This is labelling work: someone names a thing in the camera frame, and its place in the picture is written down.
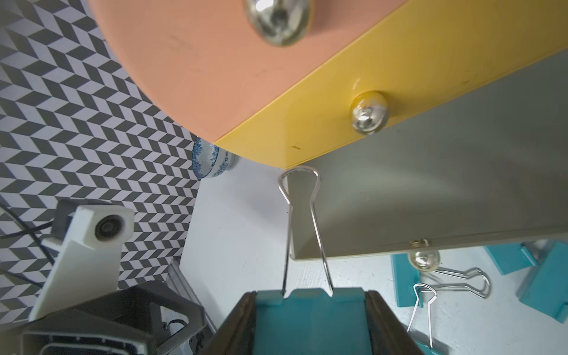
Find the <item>white floor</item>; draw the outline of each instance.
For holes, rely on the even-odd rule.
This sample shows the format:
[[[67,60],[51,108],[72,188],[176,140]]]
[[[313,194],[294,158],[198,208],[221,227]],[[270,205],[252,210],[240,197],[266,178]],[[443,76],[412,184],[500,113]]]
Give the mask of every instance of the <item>white floor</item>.
[[[243,293],[282,286],[287,204],[276,183],[281,172],[240,158],[233,169],[200,182],[181,270],[217,326]],[[481,268],[493,288],[485,300],[469,293],[439,295],[432,324],[440,349],[452,355],[568,353],[568,324],[515,297],[528,269],[502,276],[481,247],[443,250],[441,257],[447,268]],[[329,268],[335,287],[377,290],[408,323],[412,307],[395,304],[389,256],[332,259]],[[308,287],[327,289],[321,261],[290,261],[287,289]],[[418,310],[413,329],[427,334],[426,316],[425,308]]]

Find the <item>gray panel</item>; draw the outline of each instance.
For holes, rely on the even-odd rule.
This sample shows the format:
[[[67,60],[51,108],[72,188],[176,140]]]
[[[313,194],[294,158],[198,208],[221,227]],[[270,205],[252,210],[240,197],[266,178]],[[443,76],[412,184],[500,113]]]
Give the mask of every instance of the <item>gray panel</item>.
[[[442,249],[564,236],[567,62],[562,52],[307,162],[321,172],[326,254],[394,252],[421,238]],[[310,174],[289,178],[296,258],[319,257],[313,184]]]

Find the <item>silver wire handle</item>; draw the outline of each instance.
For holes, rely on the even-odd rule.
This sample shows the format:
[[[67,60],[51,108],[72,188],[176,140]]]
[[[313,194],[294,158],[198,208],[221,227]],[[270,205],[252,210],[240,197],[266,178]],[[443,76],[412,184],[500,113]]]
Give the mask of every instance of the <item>silver wire handle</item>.
[[[327,277],[327,283],[329,285],[329,288],[333,292],[333,283],[331,281],[331,275],[329,274],[329,266],[327,265],[327,258],[325,257],[325,251],[323,250],[323,245],[321,244],[321,236],[320,236],[320,232],[319,232],[318,219],[316,217],[316,210],[315,210],[315,206],[314,206],[314,202],[316,201],[316,197],[318,195],[319,188],[320,188],[320,185],[321,185],[321,176],[320,176],[320,173],[316,169],[311,168],[309,166],[300,165],[300,166],[297,166],[295,168],[286,170],[278,178],[278,188],[280,189],[280,192],[282,193],[282,195],[286,199],[286,202],[288,203],[288,206],[289,206],[289,210],[288,210],[288,238],[286,240],[286,259],[285,259],[285,263],[284,263],[284,280],[282,281],[282,296],[284,296],[284,294],[286,293],[286,280],[288,278],[288,260],[289,260],[289,254],[290,254],[290,241],[292,240],[292,210],[293,210],[293,206],[292,206],[292,202],[290,200],[290,196],[288,196],[288,192],[286,191],[286,188],[284,187],[284,178],[286,176],[292,174],[292,173],[295,173],[295,172],[309,172],[309,173],[313,173],[314,175],[316,175],[316,185],[314,186],[314,190],[312,191],[312,196],[310,197],[310,211],[312,213],[312,221],[314,222],[314,229],[316,231],[316,238],[318,240],[318,245],[319,245],[319,248],[320,248],[321,259],[323,260],[323,268],[325,270],[325,276]]]
[[[438,298],[438,293],[432,286],[426,285],[425,283],[414,284],[414,294],[416,295],[416,303],[414,304],[414,309],[412,310],[412,316],[410,317],[410,323],[408,324],[406,332],[408,333],[410,331],[410,327],[412,326],[412,322],[414,321],[414,316],[416,315],[416,309],[418,308],[418,303],[420,302],[420,297],[418,297],[418,291],[416,289],[417,287],[425,287],[426,289],[434,293],[434,296],[432,296],[432,298],[428,301],[428,337],[430,339],[430,349],[432,349],[434,345],[432,341],[432,317],[430,315],[430,306],[432,305],[432,303],[434,303],[436,298]]]
[[[489,277],[485,275],[483,271],[479,268],[472,268],[465,272],[445,269],[445,268],[437,268],[436,270],[431,271],[436,274],[448,275],[451,277],[456,277],[460,279],[469,280],[470,278],[474,278],[477,276],[481,276],[485,282],[483,285],[483,289],[479,290],[475,287],[468,285],[467,283],[451,283],[447,285],[434,285],[432,286],[438,292],[450,292],[450,291],[466,291],[476,295],[479,298],[485,299],[491,293],[491,282],[489,281]],[[428,289],[421,289],[420,292],[431,292]]]

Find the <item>metal ball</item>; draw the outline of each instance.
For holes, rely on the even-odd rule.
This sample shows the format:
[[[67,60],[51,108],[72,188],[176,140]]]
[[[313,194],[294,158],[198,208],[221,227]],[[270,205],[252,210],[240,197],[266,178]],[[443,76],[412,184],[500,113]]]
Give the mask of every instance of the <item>metal ball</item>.
[[[440,252],[437,250],[409,252],[408,261],[420,271],[434,271],[440,266]]]
[[[351,105],[351,125],[362,135],[372,135],[389,121],[389,105],[378,91],[367,91]]]
[[[312,0],[245,0],[249,22],[261,38],[284,47],[299,41],[308,31]]]

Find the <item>geometric patterned wallpaper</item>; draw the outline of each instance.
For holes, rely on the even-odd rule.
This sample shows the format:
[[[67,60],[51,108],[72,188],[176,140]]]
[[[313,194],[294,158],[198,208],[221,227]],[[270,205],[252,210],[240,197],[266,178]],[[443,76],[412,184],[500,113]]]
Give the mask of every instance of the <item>geometric patterned wallpaper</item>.
[[[58,197],[129,207],[119,287],[164,279],[199,186],[195,136],[133,83],[86,2],[0,2],[0,202],[35,225],[53,219]],[[1,237],[18,230],[0,216],[0,269],[44,282],[51,265],[32,239]],[[26,319],[38,294],[0,275],[0,323]]]

